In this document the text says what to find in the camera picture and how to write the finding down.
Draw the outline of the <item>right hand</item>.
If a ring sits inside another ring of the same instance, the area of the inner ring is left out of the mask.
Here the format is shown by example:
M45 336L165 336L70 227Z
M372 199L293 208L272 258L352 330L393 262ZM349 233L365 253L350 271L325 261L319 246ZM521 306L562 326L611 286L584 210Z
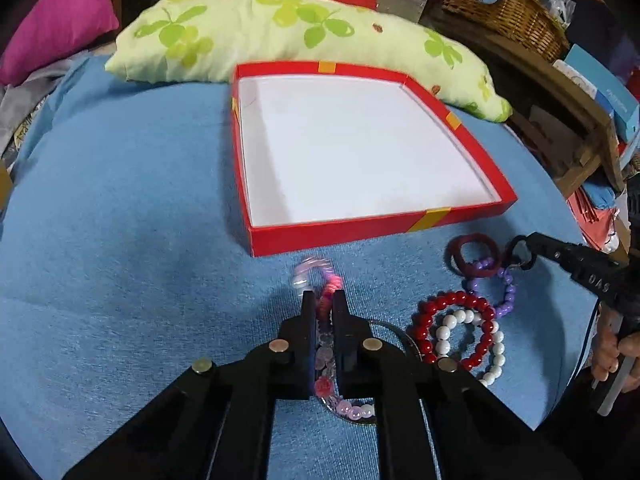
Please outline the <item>right hand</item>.
M600 316L591 360L591 374L599 382L605 382L608 376L618 370L620 367L619 356L632 356L636 359L639 357L640 335L634 333L618 340L612 332L612 324L616 318L617 313L614 310L605 304L600 304Z

